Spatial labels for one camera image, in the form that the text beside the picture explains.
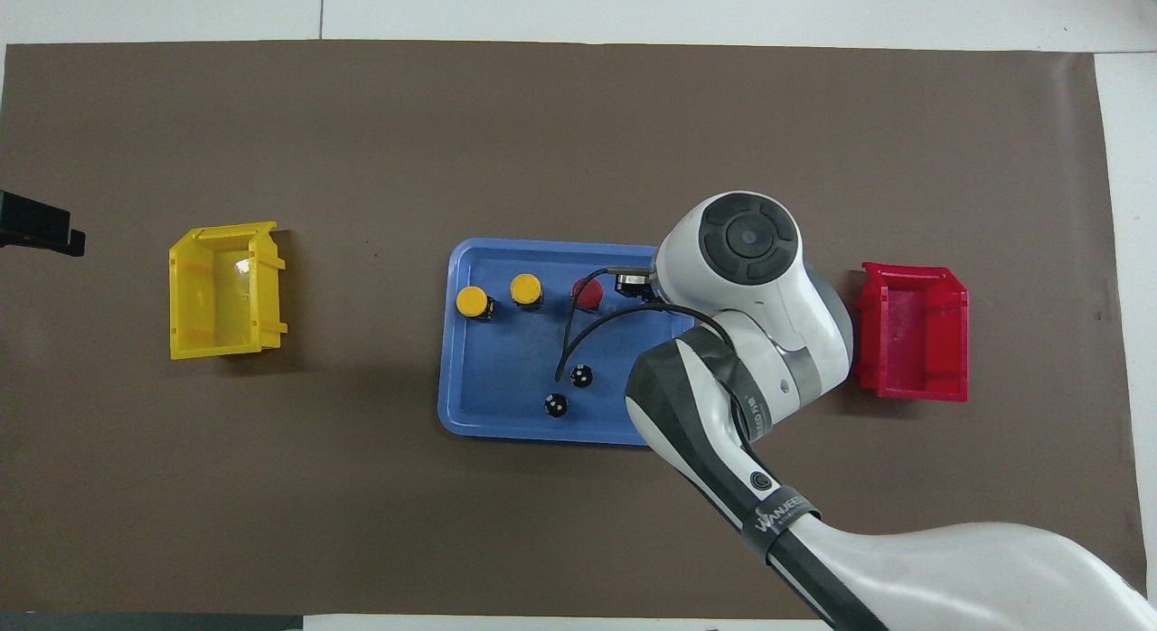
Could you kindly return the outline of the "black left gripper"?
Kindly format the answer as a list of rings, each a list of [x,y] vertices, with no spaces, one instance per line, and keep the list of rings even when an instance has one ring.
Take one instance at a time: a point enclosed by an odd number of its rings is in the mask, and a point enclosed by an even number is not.
[[[84,232],[71,232],[71,212],[1,191],[1,245],[40,247],[72,258],[86,252]]]

